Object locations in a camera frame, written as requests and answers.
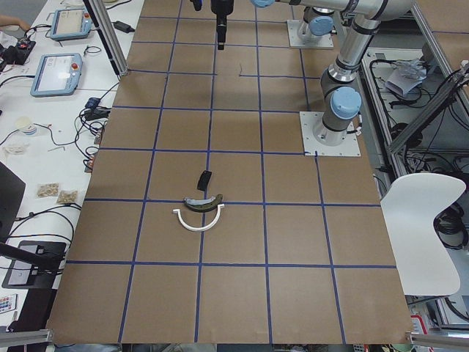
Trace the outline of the black power adapter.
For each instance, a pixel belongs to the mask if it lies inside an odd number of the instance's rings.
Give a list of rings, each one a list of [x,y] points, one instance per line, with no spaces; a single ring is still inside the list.
[[[124,33],[131,33],[135,31],[135,29],[131,25],[121,22],[121,21],[113,22],[113,26],[115,29]]]

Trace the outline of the far blue teach pendant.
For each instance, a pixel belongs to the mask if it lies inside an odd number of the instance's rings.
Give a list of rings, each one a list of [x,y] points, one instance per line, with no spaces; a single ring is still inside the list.
[[[56,10],[50,38],[55,41],[83,39],[88,37],[91,28],[92,20],[85,9]]]

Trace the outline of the blue teach pendant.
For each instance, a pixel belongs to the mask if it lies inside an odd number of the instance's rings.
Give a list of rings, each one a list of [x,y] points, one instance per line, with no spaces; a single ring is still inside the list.
[[[81,77],[78,53],[42,55],[30,90],[36,98],[72,95]]]
[[[50,38],[55,41],[83,39],[88,37],[91,28],[92,20],[85,9],[56,10]]]

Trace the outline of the black curved pad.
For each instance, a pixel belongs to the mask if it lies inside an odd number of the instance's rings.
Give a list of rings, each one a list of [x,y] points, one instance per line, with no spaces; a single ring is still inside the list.
[[[206,191],[208,189],[212,172],[210,170],[204,170],[198,180],[197,189],[199,191]]]

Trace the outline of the near blue teach pendant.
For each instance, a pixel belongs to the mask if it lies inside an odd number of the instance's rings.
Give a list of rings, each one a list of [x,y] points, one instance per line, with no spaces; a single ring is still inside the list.
[[[30,90],[36,98],[72,95],[81,77],[78,53],[42,55]]]

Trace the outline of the olive brake shoe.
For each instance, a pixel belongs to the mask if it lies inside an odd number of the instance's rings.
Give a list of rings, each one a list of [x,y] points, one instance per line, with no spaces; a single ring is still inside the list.
[[[207,199],[191,199],[185,197],[183,203],[185,207],[193,212],[206,213],[215,210],[223,202],[223,198],[223,194],[217,194]]]

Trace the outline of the white tape roll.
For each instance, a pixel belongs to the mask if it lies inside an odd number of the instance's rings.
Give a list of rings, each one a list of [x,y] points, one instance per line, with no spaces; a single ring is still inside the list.
[[[27,136],[33,136],[37,132],[37,126],[32,122],[29,117],[22,116],[15,121],[16,128]]]

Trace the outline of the bag of small parts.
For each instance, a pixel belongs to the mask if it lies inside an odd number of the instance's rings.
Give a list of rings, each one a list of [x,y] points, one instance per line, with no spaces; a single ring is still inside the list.
[[[78,191],[60,191],[56,199],[57,204],[73,204],[78,198]]]
[[[57,197],[60,185],[58,183],[43,183],[37,186],[36,195],[38,198]]]

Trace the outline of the white chair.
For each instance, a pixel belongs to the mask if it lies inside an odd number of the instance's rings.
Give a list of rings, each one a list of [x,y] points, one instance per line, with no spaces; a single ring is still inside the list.
[[[460,289],[459,274],[433,221],[464,190],[455,177],[418,173],[397,178],[381,199],[404,294],[450,296]]]

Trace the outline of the aluminium frame post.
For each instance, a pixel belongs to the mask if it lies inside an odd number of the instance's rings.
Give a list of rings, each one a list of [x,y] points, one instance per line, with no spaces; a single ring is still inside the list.
[[[84,5],[95,25],[114,73],[119,77],[126,76],[128,64],[104,3],[101,0],[84,0]]]

